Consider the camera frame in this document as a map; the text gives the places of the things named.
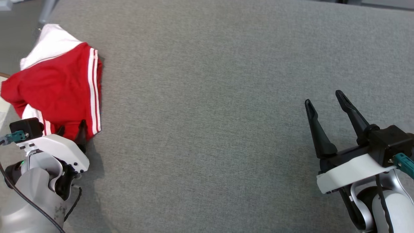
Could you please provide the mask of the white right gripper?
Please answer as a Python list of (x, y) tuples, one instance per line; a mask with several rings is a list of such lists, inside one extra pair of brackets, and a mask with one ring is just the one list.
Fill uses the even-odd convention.
[[(336, 90), (335, 96), (350, 119), (357, 135), (357, 144), (367, 144), (368, 140), (364, 132), (369, 126), (368, 121), (343, 91)], [(338, 152), (319, 123), (317, 111), (310, 99), (305, 100), (305, 109), (315, 153), (320, 159), (320, 172), (316, 177), (316, 183), (321, 193), (325, 194), (396, 168), (394, 165), (381, 166), (370, 156), (369, 146), (358, 146)]]

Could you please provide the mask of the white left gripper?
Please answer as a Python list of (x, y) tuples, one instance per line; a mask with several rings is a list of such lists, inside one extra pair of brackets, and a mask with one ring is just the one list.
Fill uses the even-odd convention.
[(78, 173), (89, 169), (89, 159), (84, 154), (87, 150), (87, 122), (82, 120), (78, 127), (75, 142), (62, 136), (65, 134), (65, 126), (60, 126), (56, 134), (50, 134), (35, 139), (19, 142), (16, 145), (25, 147), (28, 154), (33, 150), (41, 150), (53, 157), (72, 165)]

